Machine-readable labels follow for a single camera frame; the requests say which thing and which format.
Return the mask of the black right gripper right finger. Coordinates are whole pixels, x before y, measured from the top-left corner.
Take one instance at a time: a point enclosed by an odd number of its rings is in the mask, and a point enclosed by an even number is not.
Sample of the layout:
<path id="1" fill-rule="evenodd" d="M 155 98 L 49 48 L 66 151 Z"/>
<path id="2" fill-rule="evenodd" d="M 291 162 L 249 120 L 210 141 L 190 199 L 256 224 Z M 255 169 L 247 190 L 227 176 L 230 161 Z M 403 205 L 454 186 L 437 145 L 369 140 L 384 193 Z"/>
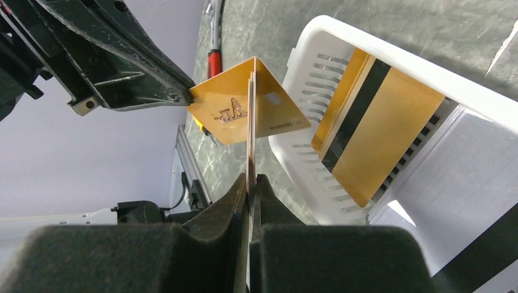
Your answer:
<path id="1" fill-rule="evenodd" d="M 416 240 L 395 226 L 306 225 L 266 175 L 254 188 L 251 292 L 433 292 Z"/>

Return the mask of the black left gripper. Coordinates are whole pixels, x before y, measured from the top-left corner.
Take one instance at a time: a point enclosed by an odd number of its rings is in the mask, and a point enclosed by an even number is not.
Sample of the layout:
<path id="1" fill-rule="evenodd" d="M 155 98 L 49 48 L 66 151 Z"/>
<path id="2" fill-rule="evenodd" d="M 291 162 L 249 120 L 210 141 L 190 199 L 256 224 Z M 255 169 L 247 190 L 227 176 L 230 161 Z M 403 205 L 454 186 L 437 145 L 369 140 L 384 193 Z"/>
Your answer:
<path id="1" fill-rule="evenodd" d="M 43 96 L 38 77 L 53 77 L 44 61 L 53 52 L 48 28 L 101 106 L 129 111 L 193 102 L 194 81 L 124 1 L 1 1 L 1 120 L 23 95 Z"/>

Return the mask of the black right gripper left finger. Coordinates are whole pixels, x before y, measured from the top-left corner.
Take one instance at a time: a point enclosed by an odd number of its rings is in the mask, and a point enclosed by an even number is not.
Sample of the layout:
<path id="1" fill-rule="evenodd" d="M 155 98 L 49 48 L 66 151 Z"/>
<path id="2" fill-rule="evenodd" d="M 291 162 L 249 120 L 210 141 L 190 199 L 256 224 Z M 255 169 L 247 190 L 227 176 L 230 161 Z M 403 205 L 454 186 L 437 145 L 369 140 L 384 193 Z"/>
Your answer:
<path id="1" fill-rule="evenodd" d="M 244 292 L 246 177 L 186 223 L 45 226 L 2 292 Z"/>

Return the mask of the white plastic basket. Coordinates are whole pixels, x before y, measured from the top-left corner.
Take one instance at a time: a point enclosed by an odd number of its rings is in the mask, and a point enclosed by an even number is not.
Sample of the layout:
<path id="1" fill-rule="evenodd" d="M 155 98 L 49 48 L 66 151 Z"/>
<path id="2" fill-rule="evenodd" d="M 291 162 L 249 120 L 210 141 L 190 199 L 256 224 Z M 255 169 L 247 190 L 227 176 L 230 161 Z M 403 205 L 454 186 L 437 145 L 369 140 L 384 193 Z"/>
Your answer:
<path id="1" fill-rule="evenodd" d="M 304 27 L 283 86 L 312 125 L 269 143 L 322 225 L 364 224 L 447 106 L 517 131 L 515 101 L 326 15 Z"/>

